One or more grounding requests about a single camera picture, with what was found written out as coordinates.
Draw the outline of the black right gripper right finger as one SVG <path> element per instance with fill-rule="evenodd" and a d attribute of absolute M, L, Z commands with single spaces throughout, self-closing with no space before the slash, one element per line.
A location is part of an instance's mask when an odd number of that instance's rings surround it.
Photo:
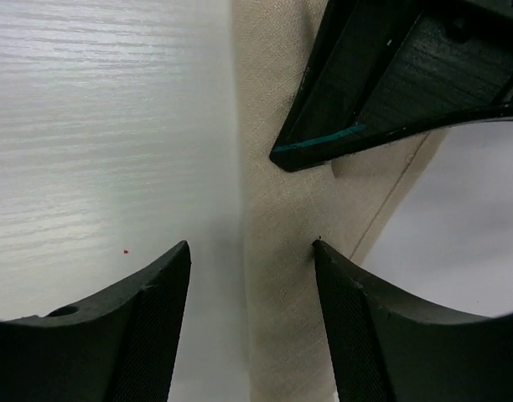
<path fill-rule="evenodd" d="M 513 313 L 482 317 L 426 301 L 313 243 L 320 306 L 342 401 L 513 401 Z"/>

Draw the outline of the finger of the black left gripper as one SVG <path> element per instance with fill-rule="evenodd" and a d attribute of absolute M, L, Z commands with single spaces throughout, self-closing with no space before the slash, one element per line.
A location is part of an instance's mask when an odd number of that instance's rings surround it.
<path fill-rule="evenodd" d="M 270 151 L 287 172 L 513 121 L 513 1 L 330 1 Z"/>

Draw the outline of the beige cloth napkin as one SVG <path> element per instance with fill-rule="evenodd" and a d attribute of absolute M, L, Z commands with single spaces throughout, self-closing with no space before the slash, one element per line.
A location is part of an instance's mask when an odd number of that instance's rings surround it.
<path fill-rule="evenodd" d="M 298 173 L 269 160 L 323 13 L 321 1 L 231 6 L 253 401 L 334 399 L 312 243 L 363 261 L 446 137 L 434 131 Z"/>

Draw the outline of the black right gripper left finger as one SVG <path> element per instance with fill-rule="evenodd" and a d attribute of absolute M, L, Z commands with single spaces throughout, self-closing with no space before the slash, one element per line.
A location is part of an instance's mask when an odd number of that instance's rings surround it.
<path fill-rule="evenodd" d="M 0 321 L 0 401 L 165 401 L 189 288 L 181 241 L 45 317 Z"/>

